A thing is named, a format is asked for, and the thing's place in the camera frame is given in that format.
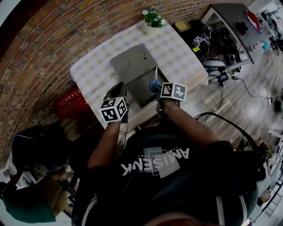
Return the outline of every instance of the desk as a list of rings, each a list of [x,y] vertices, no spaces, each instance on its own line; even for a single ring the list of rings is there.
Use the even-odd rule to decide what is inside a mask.
[[[244,53],[247,56],[247,59],[234,64],[230,67],[229,70],[233,70],[235,68],[244,66],[249,63],[255,64],[263,55],[264,49],[259,48],[255,51],[250,49],[250,46],[261,42],[266,41],[269,42],[268,35],[263,31],[263,33],[258,33],[255,27],[250,23],[248,18],[245,15],[245,11],[249,11],[248,8],[244,4],[232,4],[232,3],[225,3],[225,4],[211,4],[210,10],[201,20],[202,23],[206,24],[209,19],[212,17],[213,14],[216,14],[218,18],[224,23],[227,27],[229,32],[234,36],[236,41],[241,45],[243,43],[242,48]],[[236,28],[236,22],[244,22],[248,29],[249,34],[242,35],[238,29]]]
[[[110,60],[135,45],[143,43],[167,80],[186,85],[188,92],[208,82],[208,74],[198,58],[168,23],[151,35],[146,35],[141,30],[142,25],[143,21],[140,21],[116,34],[70,69],[73,80],[104,128],[107,124],[98,109],[107,91],[119,83],[119,77]],[[128,92],[127,97],[127,103],[130,104],[129,120],[127,128],[122,124],[121,130],[129,132],[157,114],[157,102],[153,101],[141,109],[131,93]]]

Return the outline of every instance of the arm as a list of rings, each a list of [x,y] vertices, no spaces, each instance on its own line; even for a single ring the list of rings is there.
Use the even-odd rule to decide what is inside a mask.
[[[200,147],[207,147],[218,140],[214,131],[203,125],[184,110],[175,101],[164,100],[165,113],[185,135]]]
[[[22,174],[22,172],[18,171],[14,176],[10,176],[10,184],[16,185],[19,182]]]
[[[112,122],[106,127],[97,147],[88,160],[88,169],[109,166],[115,156],[121,122]]]

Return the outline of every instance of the checkered tablecloth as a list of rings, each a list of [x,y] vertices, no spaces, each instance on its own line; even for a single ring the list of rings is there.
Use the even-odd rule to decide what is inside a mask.
[[[116,34],[81,58],[70,69],[73,80],[104,127],[107,124],[98,109],[107,91],[119,82],[110,60],[135,45],[143,43],[146,46],[169,82],[187,85],[188,92],[200,84],[207,84],[208,74],[200,61],[168,23],[157,33],[150,35],[142,31],[143,23],[144,21],[140,21]],[[127,103],[131,105],[128,123],[131,124],[128,128],[130,131],[156,114],[157,103],[152,102],[141,109],[131,93],[128,93],[127,97]]]

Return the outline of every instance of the electronic equipment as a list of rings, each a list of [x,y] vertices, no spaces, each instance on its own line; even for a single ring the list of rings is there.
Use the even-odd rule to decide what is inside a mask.
[[[242,34],[245,35],[248,32],[248,27],[244,22],[236,22],[236,28],[238,29],[238,31]]]
[[[217,80],[218,80],[220,86],[223,86],[223,82],[228,80],[228,79],[229,78],[228,78],[228,75],[227,75],[226,72],[222,72],[221,75],[217,76]]]

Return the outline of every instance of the brick wall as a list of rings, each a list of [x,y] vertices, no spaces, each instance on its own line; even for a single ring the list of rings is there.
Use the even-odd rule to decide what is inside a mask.
[[[0,168],[16,132],[54,122],[54,101],[74,85],[69,68],[157,6],[169,23],[200,19],[210,3],[253,0],[50,0],[22,28],[0,63]]]

